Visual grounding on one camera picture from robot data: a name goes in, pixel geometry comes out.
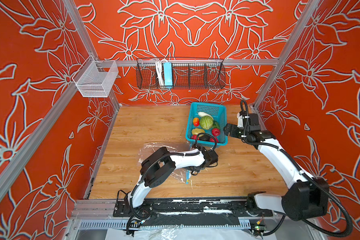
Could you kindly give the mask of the yellow mango toy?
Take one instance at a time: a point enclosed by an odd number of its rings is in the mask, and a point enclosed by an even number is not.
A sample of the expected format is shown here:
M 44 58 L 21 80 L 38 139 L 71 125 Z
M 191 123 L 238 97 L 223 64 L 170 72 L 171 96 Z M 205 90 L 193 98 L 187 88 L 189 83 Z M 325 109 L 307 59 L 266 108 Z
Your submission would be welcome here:
M 198 135 L 198 134 L 201 134 L 201 133 L 204 133 L 205 132 L 205 130 L 203 130 L 203 129 L 200 129 L 200 128 L 195 128 L 195 129 L 192 129 L 192 131 L 191 131 L 191 133 L 192 133 L 192 136 L 194 136 L 194 135 Z

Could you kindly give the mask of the dark avocado toy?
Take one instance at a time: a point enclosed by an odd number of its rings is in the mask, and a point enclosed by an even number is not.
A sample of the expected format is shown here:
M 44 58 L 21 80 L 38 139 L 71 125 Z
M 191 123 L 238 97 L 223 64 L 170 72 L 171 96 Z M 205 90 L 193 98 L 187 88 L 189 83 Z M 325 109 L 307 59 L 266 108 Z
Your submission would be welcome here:
M 198 137 L 198 140 L 205 141 L 205 142 L 209 142 L 210 139 L 211 139 L 211 137 L 209 135 L 205 135 L 205 134 L 199 135 L 199 137 Z

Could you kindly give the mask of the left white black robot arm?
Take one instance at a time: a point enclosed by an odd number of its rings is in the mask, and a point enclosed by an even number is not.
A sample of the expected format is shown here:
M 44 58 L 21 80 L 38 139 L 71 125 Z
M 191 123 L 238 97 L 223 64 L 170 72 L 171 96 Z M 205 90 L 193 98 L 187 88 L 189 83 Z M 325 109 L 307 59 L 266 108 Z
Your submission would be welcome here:
M 152 188 L 164 183 L 178 169 L 186 169 L 197 175 L 206 168 L 218 165 L 217 138 L 206 133 L 196 136 L 192 149 L 186 152 L 171 152 L 161 147 L 141 164 L 140 176 L 133 190 L 128 193 L 126 201 L 132 210 L 142 206 Z

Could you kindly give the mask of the green cabbage toy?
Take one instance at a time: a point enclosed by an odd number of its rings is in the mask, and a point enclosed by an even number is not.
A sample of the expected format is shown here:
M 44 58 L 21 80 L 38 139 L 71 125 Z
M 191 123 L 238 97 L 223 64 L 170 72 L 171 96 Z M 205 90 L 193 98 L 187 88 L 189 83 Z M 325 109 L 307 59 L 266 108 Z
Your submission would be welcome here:
M 203 117 L 200 119 L 200 127 L 204 130 L 209 130 L 214 124 L 214 119 L 209 117 Z

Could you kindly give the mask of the clear zip top bag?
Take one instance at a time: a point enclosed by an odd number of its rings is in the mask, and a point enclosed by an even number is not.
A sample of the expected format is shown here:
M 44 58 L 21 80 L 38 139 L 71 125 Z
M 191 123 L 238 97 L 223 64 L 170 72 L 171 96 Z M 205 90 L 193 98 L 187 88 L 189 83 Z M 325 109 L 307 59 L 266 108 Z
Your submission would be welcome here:
M 138 152 L 138 162 L 141 164 L 151 154 L 159 148 L 165 147 L 169 152 L 186 152 L 191 149 L 189 143 L 164 143 L 164 142 L 150 142 L 145 143 Z M 172 178 L 184 184 L 191 183 L 191 172 L 185 169 L 174 170 L 170 175 Z

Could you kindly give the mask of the red strawberry toy right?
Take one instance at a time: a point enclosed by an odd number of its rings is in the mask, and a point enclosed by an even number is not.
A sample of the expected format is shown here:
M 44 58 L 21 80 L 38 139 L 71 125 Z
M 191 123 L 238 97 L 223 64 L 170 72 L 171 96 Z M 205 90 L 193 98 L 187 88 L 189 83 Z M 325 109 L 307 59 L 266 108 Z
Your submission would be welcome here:
M 216 137 L 210 138 L 209 141 L 212 143 L 219 143 L 219 140 Z

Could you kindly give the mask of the green leafy vegetable toy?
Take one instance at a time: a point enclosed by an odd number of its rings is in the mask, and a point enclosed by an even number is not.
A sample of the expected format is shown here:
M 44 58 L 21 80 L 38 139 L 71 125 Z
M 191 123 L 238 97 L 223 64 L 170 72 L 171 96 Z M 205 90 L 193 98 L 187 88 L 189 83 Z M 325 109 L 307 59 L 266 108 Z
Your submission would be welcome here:
M 214 121 L 212 129 L 218 129 L 218 130 L 220 129 L 220 125 L 219 125 L 219 123 L 217 121 Z

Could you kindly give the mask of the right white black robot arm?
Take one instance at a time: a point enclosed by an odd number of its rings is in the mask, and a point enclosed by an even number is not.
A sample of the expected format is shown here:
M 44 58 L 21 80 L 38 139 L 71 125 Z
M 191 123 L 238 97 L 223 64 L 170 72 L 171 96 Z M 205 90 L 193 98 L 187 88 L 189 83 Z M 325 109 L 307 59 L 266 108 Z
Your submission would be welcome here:
M 240 139 L 262 153 L 275 167 L 285 181 L 288 191 L 284 196 L 265 192 L 248 194 L 246 208 L 249 213 L 270 210 L 293 221 L 302 221 L 327 236 L 344 238 L 353 231 L 353 221 L 346 208 L 330 192 L 329 184 L 322 178 L 315 178 L 306 172 L 287 152 L 276 137 L 268 130 L 262 130 L 259 116 L 249 112 L 245 100 L 241 100 L 236 125 L 226 124 L 224 134 Z M 343 214 L 346 227 L 340 232 L 325 230 L 310 219 L 327 214 L 329 201 L 332 201 Z

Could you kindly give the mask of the clear acrylic wall bin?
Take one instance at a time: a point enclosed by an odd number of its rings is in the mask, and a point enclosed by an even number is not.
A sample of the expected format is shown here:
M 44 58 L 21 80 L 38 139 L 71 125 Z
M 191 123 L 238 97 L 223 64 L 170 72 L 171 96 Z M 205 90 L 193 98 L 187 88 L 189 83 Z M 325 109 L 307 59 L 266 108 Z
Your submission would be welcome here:
M 72 77 L 85 98 L 107 98 L 119 75 L 116 61 L 97 61 L 89 55 Z

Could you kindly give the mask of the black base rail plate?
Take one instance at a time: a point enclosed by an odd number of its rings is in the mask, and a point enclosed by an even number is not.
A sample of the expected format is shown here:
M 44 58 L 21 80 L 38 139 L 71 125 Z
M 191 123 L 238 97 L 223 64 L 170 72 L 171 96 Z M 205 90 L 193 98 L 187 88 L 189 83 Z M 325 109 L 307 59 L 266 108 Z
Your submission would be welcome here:
M 250 229 L 274 216 L 270 210 L 248 210 L 245 197 L 145 199 L 135 212 L 148 215 L 138 220 L 133 228 L 228 228 Z

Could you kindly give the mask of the light blue box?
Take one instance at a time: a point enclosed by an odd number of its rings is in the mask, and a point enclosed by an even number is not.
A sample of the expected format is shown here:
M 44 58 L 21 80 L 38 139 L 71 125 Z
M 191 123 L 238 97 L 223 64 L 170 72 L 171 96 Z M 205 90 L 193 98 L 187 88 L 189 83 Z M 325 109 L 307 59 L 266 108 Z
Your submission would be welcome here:
M 164 62 L 163 63 L 164 70 L 164 83 L 165 87 L 171 89 L 173 87 L 173 73 L 172 73 L 172 63 Z

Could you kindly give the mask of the teal plastic basket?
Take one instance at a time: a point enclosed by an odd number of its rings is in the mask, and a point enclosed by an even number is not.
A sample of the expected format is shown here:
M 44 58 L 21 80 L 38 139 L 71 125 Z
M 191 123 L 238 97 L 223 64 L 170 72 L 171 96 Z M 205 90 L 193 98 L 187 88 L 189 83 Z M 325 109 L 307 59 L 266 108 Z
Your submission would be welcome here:
M 227 145 L 228 137 L 224 134 L 223 127 L 227 124 L 227 109 L 223 105 L 208 103 L 192 103 L 186 139 L 194 143 L 199 136 L 198 143 L 212 148 Z

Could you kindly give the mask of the orange red tomato toy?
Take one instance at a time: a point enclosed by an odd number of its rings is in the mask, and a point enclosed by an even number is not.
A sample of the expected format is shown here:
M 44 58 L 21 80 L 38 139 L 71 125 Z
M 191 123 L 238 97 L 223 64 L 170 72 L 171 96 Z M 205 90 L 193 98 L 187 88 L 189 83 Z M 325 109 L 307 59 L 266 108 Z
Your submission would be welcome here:
M 200 119 L 199 118 L 193 118 L 193 126 L 198 127 L 200 125 Z

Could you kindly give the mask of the red apple toy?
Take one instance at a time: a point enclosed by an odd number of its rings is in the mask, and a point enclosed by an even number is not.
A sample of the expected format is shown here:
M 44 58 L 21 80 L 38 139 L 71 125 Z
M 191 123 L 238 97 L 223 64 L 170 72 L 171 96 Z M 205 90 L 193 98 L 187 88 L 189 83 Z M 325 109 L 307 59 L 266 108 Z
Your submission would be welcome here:
M 221 134 L 221 131 L 220 131 L 220 129 L 218 129 L 218 128 L 214 128 L 214 129 L 212 129 L 212 135 L 214 136 L 214 137 L 217 137 L 217 136 L 219 136 L 220 134 Z

